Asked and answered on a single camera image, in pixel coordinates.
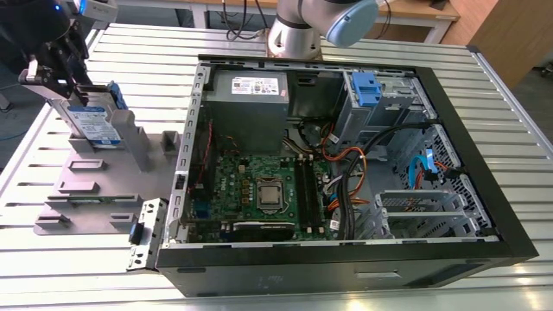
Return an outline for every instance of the cpu socket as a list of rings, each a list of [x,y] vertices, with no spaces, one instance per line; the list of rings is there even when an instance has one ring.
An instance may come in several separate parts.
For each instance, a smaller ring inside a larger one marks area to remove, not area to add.
[[[283,180],[258,178],[258,209],[266,214],[275,214],[283,206]]]

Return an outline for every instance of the motherboard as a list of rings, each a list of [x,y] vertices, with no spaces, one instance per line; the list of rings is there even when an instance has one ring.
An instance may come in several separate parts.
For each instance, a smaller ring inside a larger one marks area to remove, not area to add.
[[[227,155],[216,165],[212,200],[194,201],[195,242],[334,239],[322,196],[327,162]]]

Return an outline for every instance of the wooden table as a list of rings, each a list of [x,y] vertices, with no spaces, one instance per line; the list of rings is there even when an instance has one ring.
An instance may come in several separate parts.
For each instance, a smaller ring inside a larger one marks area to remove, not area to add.
[[[255,0],[247,0],[248,13],[258,13]],[[279,0],[260,0],[264,14],[278,14]],[[394,25],[408,25],[430,27],[431,31],[424,40],[426,43],[440,43],[451,23],[458,21],[460,15],[448,3],[443,11],[430,7],[431,0],[396,0],[392,2],[392,21]],[[152,6],[160,8],[188,9],[194,13],[196,28],[208,27],[208,11],[223,11],[222,0],[118,0],[120,5]],[[228,12],[243,12],[243,0],[227,0]],[[380,8],[378,23],[384,23],[387,19],[387,6]]]

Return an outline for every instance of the power supply label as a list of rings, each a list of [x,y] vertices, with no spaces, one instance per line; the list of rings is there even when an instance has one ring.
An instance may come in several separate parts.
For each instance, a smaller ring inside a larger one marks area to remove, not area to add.
[[[232,94],[279,95],[279,79],[238,76],[232,79]]]

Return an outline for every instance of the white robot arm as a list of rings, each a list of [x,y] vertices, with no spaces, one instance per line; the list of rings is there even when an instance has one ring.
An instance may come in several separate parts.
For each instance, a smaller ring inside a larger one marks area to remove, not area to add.
[[[282,0],[268,35],[272,55],[316,58],[322,35],[334,45],[348,47],[371,30],[382,4],[384,0]]]

